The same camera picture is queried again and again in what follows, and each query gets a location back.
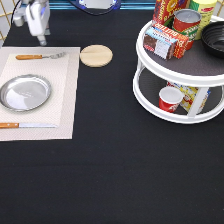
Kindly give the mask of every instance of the round wooden board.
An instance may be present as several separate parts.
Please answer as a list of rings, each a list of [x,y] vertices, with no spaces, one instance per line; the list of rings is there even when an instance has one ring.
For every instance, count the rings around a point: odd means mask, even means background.
[[[113,57],[112,51],[103,45],[91,45],[80,53],[83,64],[89,67],[102,67],[107,65]]]

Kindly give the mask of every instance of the knife handle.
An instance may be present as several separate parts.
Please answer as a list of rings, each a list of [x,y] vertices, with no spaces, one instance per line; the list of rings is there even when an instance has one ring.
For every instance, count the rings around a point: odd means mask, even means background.
[[[17,60],[42,59],[42,55],[17,55]]]
[[[0,123],[0,128],[19,128],[19,123]]]

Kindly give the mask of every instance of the silver plate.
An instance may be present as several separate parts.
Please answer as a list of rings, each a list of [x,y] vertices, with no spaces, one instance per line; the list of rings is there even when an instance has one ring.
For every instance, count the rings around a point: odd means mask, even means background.
[[[51,94],[51,84],[38,75],[22,75],[0,89],[0,103],[14,111],[27,111],[42,105]]]

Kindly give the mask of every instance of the soup can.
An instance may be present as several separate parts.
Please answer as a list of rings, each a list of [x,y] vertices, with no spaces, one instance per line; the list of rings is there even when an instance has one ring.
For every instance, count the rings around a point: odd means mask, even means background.
[[[186,50],[191,49],[201,22],[201,14],[192,9],[176,11],[173,22],[173,30],[189,38]]]

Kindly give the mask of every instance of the shelf pole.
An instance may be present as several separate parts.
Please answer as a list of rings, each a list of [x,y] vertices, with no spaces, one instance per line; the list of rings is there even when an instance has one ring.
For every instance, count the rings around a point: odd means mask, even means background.
[[[144,67],[143,63],[141,62],[141,60],[138,57],[138,65],[137,65],[137,70],[141,71],[142,68]]]
[[[198,92],[197,92],[197,95],[195,96],[195,99],[193,101],[193,104],[189,110],[189,113],[188,113],[188,117],[195,117],[202,102],[203,102],[203,99],[205,98],[205,95],[207,94],[207,91],[208,91],[209,87],[201,87],[198,89]]]

